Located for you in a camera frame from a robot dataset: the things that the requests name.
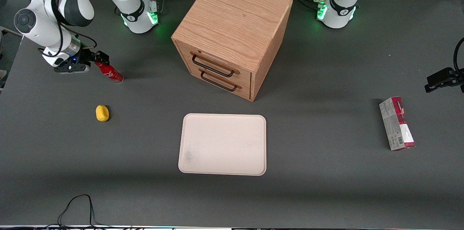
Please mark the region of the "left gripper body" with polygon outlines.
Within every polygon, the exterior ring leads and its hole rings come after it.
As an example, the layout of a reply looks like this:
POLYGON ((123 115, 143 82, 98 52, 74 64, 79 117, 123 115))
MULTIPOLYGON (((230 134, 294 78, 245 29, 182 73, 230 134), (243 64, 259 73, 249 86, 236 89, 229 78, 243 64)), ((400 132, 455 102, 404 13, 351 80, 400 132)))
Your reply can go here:
POLYGON ((452 78, 449 86, 456 87, 459 86, 462 93, 464 93, 464 69, 455 70, 452 72, 454 78, 452 78))

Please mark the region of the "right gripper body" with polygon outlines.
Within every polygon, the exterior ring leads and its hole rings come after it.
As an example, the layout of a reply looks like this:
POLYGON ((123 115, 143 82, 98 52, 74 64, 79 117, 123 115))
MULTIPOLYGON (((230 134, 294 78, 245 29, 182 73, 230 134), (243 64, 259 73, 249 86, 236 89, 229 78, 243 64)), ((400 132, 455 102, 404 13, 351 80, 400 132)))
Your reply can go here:
POLYGON ((78 53, 71 56, 66 60, 67 66, 74 66, 79 64, 84 64, 84 55, 93 55, 93 52, 90 49, 80 48, 78 53))

